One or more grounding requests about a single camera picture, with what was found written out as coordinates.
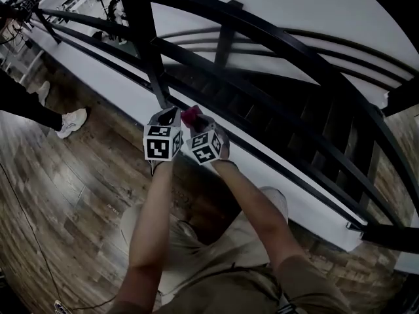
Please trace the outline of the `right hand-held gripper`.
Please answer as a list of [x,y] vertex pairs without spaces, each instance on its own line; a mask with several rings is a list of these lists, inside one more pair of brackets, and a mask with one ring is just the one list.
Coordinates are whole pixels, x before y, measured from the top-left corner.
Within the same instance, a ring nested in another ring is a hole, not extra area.
[[215,131],[217,124],[212,117],[199,114],[198,121],[189,122],[187,127],[191,136],[187,146],[200,165],[220,159],[222,140]]

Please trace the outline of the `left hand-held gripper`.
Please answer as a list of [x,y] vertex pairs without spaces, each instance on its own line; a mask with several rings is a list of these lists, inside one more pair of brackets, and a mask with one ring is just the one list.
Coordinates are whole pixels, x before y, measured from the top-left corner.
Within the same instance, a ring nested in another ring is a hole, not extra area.
[[181,111],[177,107],[161,110],[144,128],[143,148],[149,161],[171,161],[182,145]]

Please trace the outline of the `pink cloth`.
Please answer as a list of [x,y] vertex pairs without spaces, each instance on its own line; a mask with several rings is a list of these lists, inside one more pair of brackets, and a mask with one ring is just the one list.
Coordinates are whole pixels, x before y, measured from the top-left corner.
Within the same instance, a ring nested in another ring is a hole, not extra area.
[[195,128],[198,124],[198,115],[201,114],[199,106],[194,105],[181,112],[181,119],[188,128]]

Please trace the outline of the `dark wooden handrail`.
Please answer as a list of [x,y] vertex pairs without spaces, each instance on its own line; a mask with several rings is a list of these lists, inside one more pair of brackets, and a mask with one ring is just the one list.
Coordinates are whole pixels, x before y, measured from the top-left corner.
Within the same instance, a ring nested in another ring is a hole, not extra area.
[[127,27],[65,10],[42,9],[41,0],[12,0],[35,14],[34,24],[112,71],[87,71],[97,93],[145,124],[158,107],[186,111],[189,101],[211,111],[234,145],[239,161],[262,178],[286,178],[310,195],[292,217],[327,241],[350,251],[355,233],[363,241],[419,254],[419,228],[405,226],[369,176],[377,152],[399,175],[415,208],[419,183],[384,119],[419,104],[419,71],[388,87],[388,105],[377,109],[363,99],[348,76],[369,77],[325,60],[344,54],[297,40],[306,31],[278,29],[216,0],[169,0],[169,6],[198,10],[218,23],[218,44],[261,45],[245,55],[290,59],[309,65],[313,82],[219,65],[169,35],[154,34],[151,19]]

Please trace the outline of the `person's left forearm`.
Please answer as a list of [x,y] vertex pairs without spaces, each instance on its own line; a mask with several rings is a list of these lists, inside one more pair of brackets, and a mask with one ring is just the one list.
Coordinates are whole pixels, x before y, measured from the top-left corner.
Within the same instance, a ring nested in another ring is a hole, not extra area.
[[116,302],[137,305],[149,314],[158,292],[170,236],[173,162],[157,166],[130,242],[128,269]]

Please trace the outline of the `person's right forearm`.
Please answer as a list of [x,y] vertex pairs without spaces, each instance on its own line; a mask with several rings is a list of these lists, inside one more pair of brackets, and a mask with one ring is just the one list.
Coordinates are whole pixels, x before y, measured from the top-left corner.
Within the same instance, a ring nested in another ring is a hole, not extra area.
[[211,164],[229,187],[256,231],[274,270],[290,257],[307,259],[279,209],[236,165],[227,160],[216,160]]

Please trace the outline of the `person's right hand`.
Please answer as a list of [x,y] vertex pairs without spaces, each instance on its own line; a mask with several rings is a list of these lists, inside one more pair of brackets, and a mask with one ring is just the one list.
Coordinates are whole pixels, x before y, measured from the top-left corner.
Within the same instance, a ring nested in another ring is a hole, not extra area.
[[215,132],[222,141],[220,159],[228,160],[230,157],[230,140],[228,138],[228,135],[225,133],[224,129],[217,123],[215,123]]

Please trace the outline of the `dark wooden staircase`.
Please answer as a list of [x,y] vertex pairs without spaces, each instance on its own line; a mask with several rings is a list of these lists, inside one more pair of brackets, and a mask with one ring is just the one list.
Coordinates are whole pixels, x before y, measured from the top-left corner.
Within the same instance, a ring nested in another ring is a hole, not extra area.
[[390,210],[374,185],[378,147],[360,119],[319,86],[239,69],[229,81],[178,64],[166,66],[172,86],[219,111],[361,215]]

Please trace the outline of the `person's light trousers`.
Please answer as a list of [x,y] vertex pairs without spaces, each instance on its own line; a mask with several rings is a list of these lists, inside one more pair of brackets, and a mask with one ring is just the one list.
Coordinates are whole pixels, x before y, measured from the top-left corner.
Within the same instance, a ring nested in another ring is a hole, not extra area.
[[233,272],[245,277],[258,295],[274,305],[285,303],[268,267],[268,255],[243,213],[211,245],[201,243],[186,222],[170,219],[168,261],[158,286],[163,304],[194,282],[203,281],[206,288],[220,289],[215,277],[227,277]]

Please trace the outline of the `dark wooden stair banister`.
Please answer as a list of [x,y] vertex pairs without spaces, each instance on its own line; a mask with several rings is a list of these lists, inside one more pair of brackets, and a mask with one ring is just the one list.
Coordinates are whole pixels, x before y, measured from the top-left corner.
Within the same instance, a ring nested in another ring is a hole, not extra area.
[[[363,44],[302,29],[285,29],[309,49],[325,58],[350,81],[371,87],[365,97],[381,108],[386,116],[419,105],[419,69]],[[221,41],[221,26],[178,31],[161,36],[173,44],[194,53],[217,53],[215,44]],[[283,59],[263,44],[240,34],[232,36],[229,55]]]

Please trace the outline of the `person's olive shirt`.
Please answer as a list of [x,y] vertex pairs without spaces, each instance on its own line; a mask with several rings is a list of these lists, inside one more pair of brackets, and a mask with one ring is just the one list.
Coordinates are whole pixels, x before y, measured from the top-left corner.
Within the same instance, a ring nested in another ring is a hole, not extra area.
[[182,288],[153,314],[352,314],[348,301],[309,261],[229,268]]

